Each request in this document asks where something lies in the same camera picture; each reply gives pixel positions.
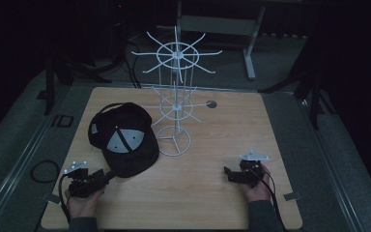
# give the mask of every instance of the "wooden table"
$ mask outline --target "wooden table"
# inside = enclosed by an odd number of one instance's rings
[[[100,199],[97,211],[102,229],[246,229],[247,204],[237,184],[229,183],[223,166],[239,171],[239,155],[254,150],[268,155],[263,163],[275,180],[280,213],[287,228],[300,228],[300,212],[295,200],[286,201],[291,185],[279,153],[262,97],[255,93],[195,91],[194,104],[216,101],[216,108],[194,107],[193,116],[182,126],[191,137],[189,150],[178,157],[160,155],[148,170],[128,179],[114,178]],[[90,120],[105,105],[134,102],[143,106],[159,105],[153,89],[94,89],[64,168],[73,161],[88,161],[89,172],[108,171],[101,151],[87,137]],[[154,121],[161,118],[158,108],[146,108]],[[173,125],[164,119],[159,129]],[[160,149],[173,146],[159,141]],[[70,180],[65,179],[67,189]],[[48,204],[42,219],[46,229],[67,228],[59,206]]]

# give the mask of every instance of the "sleeve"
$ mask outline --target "sleeve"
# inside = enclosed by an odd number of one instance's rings
[[[98,221],[95,217],[77,217],[71,219],[68,232],[98,232]]]
[[[275,209],[268,200],[252,201],[248,204],[249,232],[283,231]]]

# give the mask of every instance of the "rotating display rack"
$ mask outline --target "rotating display rack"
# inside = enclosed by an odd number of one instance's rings
[[[203,123],[198,118],[192,115],[193,109],[196,106],[207,106],[216,107],[215,101],[207,101],[206,103],[194,104],[191,101],[191,96],[197,87],[192,86],[192,79],[194,76],[194,68],[198,68],[206,73],[215,73],[209,71],[197,63],[201,56],[217,55],[221,53],[199,53],[195,49],[195,45],[198,44],[205,34],[192,44],[181,43],[177,38],[177,29],[175,28],[175,41],[171,43],[161,43],[154,37],[147,33],[147,35],[160,45],[157,52],[137,53],[132,52],[134,55],[154,55],[158,60],[158,64],[148,71],[143,73],[150,73],[154,70],[158,70],[158,81],[159,86],[153,87],[156,93],[159,95],[160,103],[159,106],[144,106],[145,108],[159,108],[161,112],[161,118],[156,120],[153,125],[158,124],[163,119],[173,121],[174,125],[164,127],[158,131],[156,137],[158,140],[171,140],[174,144],[173,150],[161,150],[160,152],[166,156],[180,156],[185,153],[191,145],[191,137],[184,127],[181,125],[181,121],[190,117],[195,119],[199,123]],[[170,79],[169,88],[163,88],[161,69],[169,69]]]

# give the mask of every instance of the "cap logo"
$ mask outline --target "cap logo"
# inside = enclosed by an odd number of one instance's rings
[[[128,148],[122,139],[125,139],[131,150],[135,150],[140,146],[144,138],[144,132],[140,130],[120,129],[120,132],[123,138],[115,131],[107,144],[107,150],[114,153],[128,153]]]

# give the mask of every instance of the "human hand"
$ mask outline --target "human hand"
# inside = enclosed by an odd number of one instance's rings
[[[99,198],[104,194],[104,188],[97,190],[88,198],[71,197],[68,210],[71,218],[92,218],[98,206]]]
[[[270,171],[264,164],[261,164],[262,168],[265,172],[271,175]],[[270,185],[270,175],[264,175],[264,182],[269,186]],[[245,194],[246,200],[248,202],[251,201],[259,201],[259,200],[271,200],[271,193],[268,188],[262,183],[261,181],[255,188],[251,188],[250,185],[247,184],[240,184],[243,193]]]

